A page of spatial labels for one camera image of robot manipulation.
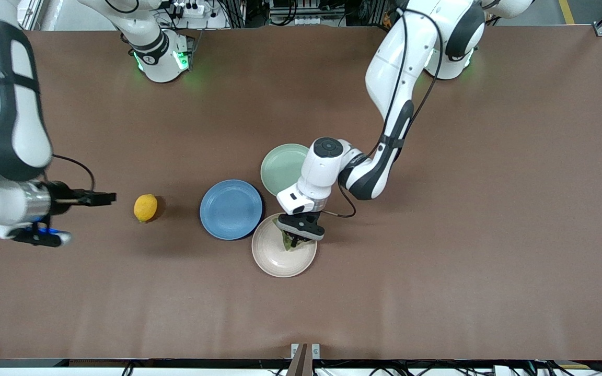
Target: brown table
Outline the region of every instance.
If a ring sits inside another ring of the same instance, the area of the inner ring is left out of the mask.
[[[381,119],[364,86],[382,31],[210,31],[191,74],[154,84],[116,33],[31,33],[55,152],[87,164],[112,207],[57,217],[66,248],[0,241],[0,358],[602,358],[602,39],[589,26],[488,28],[439,81],[385,192],[327,237],[302,275],[260,271],[219,241],[203,193],[282,143]],[[429,83],[420,80],[416,100]],[[86,186],[57,160],[50,178]],[[141,225],[143,193],[166,198]],[[334,193],[330,209],[346,211]]]

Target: yellow floor line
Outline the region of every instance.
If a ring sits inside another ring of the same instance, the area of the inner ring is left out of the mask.
[[[575,19],[571,13],[571,7],[568,5],[568,0],[559,0],[559,6],[561,7],[561,12],[563,13],[563,19],[566,21],[566,25],[575,24]]]

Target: yellow lemon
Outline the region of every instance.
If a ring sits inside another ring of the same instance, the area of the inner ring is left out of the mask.
[[[157,212],[157,198],[154,195],[143,195],[134,203],[134,215],[141,223],[151,220]]]

